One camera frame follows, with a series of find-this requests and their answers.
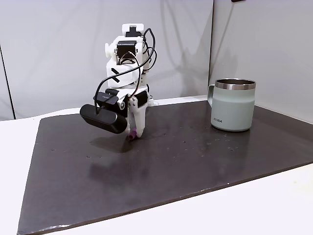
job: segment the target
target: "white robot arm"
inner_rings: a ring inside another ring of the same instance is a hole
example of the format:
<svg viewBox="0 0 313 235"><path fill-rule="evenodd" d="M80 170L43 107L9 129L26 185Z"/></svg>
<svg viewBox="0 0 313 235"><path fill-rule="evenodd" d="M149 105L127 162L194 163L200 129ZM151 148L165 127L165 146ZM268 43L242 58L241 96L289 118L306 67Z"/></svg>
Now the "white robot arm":
<svg viewBox="0 0 313 235"><path fill-rule="evenodd" d="M150 31L154 44L149 47L146 33ZM111 45L106 44L106 56L111 57L107 63L108 78L103 80L96 92L95 105L84 105L81 116L94 126L119 134L123 131L129 138L141 137L145 128L145 113L149 99L149 86L146 73L157 59L155 38L151 29L144 32L141 23L130 23L122 26L123 36L118 36ZM155 60L150 67L152 55ZM109 88L105 93L99 92L101 85L108 80ZM130 130L129 115L134 114L136 129Z"/></svg>

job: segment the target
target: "mug handle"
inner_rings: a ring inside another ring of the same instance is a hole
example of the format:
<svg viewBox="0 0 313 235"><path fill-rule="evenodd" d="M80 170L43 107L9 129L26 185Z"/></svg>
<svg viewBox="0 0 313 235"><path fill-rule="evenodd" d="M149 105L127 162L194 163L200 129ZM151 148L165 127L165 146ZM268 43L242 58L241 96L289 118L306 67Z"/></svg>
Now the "mug handle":
<svg viewBox="0 0 313 235"><path fill-rule="evenodd" d="M214 87L215 87L214 84L212 84L212 85L208 86L208 88L207 88L207 102L209 102L211 107L212 107Z"/></svg>

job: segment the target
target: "purple object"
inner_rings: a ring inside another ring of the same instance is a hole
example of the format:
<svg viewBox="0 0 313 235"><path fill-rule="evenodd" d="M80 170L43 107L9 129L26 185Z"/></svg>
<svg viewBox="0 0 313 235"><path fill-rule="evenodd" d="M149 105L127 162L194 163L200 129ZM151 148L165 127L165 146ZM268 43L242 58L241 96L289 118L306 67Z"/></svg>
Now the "purple object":
<svg viewBox="0 0 313 235"><path fill-rule="evenodd" d="M132 141L137 137L137 129L132 130L129 135L128 138Z"/></svg>

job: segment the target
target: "mug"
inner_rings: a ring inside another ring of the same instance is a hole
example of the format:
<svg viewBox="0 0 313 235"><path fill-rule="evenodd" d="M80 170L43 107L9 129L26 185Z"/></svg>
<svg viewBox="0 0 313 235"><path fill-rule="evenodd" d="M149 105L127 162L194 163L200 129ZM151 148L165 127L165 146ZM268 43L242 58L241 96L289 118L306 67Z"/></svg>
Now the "mug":
<svg viewBox="0 0 313 235"><path fill-rule="evenodd" d="M256 82L238 78L215 81L208 87L211 124L225 131L245 131L252 125Z"/></svg>

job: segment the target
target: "dark gray board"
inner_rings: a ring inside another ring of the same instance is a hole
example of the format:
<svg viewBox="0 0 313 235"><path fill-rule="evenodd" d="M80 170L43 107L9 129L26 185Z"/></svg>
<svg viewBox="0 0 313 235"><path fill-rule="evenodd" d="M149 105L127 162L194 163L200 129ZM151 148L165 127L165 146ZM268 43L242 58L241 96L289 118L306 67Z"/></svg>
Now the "dark gray board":
<svg viewBox="0 0 313 235"><path fill-rule="evenodd" d="M210 114L206 101L148 108L132 142L80 115L42 119L18 234L110 219L313 161L313 125L255 107L252 128L231 133L212 127Z"/></svg>

